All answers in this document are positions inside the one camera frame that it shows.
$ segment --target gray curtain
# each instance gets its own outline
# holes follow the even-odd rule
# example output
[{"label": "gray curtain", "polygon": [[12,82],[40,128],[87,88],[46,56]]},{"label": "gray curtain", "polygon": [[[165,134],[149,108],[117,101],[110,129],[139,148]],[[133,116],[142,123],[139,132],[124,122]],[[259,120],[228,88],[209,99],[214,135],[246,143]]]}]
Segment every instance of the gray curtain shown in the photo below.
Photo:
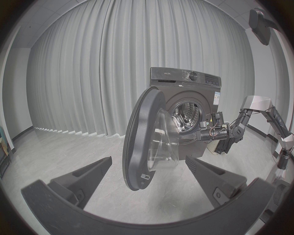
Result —
[{"label": "gray curtain", "polygon": [[226,121],[254,94],[245,31],[216,7],[194,0],[91,0],[58,19],[31,49],[32,123],[124,135],[152,66],[220,76],[219,110]]}]

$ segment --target black baseboard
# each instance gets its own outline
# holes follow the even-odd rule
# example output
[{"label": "black baseboard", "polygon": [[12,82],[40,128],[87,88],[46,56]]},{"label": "black baseboard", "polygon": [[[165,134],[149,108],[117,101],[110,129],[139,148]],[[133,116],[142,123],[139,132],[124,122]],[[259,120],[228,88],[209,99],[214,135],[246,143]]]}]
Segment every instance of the black baseboard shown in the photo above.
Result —
[{"label": "black baseboard", "polygon": [[249,125],[249,124],[247,124],[247,127],[248,127],[249,129],[255,131],[257,134],[260,134],[262,137],[266,138],[267,135],[266,135],[265,133],[263,133],[262,131],[260,131],[259,129],[257,129],[257,128],[255,128],[255,127]]},{"label": "black baseboard", "polygon": [[262,137],[266,138],[269,137],[271,140],[273,140],[274,142],[278,143],[278,139],[276,139],[275,137],[273,137],[271,134],[265,134],[262,131],[260,131],[259,129],[247,124],[247,127],[253,131],[255,131],[256,133],[260,134]]},{"label": "black baseboard", "polygon": [[19,137],[21,137],[24,133],[28,132],[29,130],[33,129],[33,126],[29,127],[28,129],[25,129],[24,131],[20,132],[16,137],[12,138],[12,141],[15,141]]},{"label": "black baseboard", "polygon": [[[255,128],[255,127],[249,125],[249,124],[247,124],[247,127],[248,127],[249,129],[255,131],[256,133],[260,134],[260,135],[263,136],[264,138],[269,137],[269,138],[270,138],[271,140],[273,140],[274,142],[276,142],[276,143],[279,142],[278,139],[276,139],[275,137],[273,137],[271,134],[267,134],[267,135],[266,135],[265,133],[263,133],[263,132],[260,131],[259,129],[257,129],[257,128]],[[278,158],[279,153],[277,153],[276,151],[274,151],[273,156],[274,156],[275,158]]]}]

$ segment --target control panel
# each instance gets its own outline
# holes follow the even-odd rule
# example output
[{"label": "control panel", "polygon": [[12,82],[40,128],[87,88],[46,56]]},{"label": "control panel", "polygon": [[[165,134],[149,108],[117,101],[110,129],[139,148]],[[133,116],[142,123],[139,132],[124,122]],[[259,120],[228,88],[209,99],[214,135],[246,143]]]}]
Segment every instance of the control panel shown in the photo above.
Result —
[{"label": "control panel", "polygon": [[191,86],[196,84],[220,88],[221,78],[207,73],[178,68],[150,68],[150,85]]}]

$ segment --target control knob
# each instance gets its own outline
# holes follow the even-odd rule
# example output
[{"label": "control knob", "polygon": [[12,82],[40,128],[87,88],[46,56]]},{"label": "control knob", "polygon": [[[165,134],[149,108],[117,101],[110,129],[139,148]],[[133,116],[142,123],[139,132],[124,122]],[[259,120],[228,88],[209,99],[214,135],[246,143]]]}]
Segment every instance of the control knob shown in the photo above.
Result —
[{"label": "control knob", "polygon": [[195,72],[191,72],[190,75],[189,75],[189,78],[192,80],[192,81],[195,81],[197,79],[197,73]]}]

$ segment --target ceiling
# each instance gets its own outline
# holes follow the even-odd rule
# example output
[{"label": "ceiling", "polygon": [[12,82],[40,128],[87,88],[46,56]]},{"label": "ceiling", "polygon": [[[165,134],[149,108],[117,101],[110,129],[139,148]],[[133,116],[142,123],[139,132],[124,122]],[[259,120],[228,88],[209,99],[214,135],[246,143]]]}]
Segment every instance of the ceiling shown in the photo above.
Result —
[{"label": "ceiling", "polygon": [[23,15],[15,29],[21,28],[15,37],[12,48],[31,48],[42,33],[61,15],[87,0],[37,0]]},{"label": "ceiling", "polygon": [[255,0],[206,0],[234,18],[245,29],[249,28],[249,11],[259,4]]},{"label": "ceiling", "polygon": [[[21,26],[12,48],[31,48],[42,33],[61,15],[88,0],[37,0],[15,27]],[[258,7],[255,0],[206,0],[249,28],[249,11]],[[8,48],[7,40],[4,50]]]}]

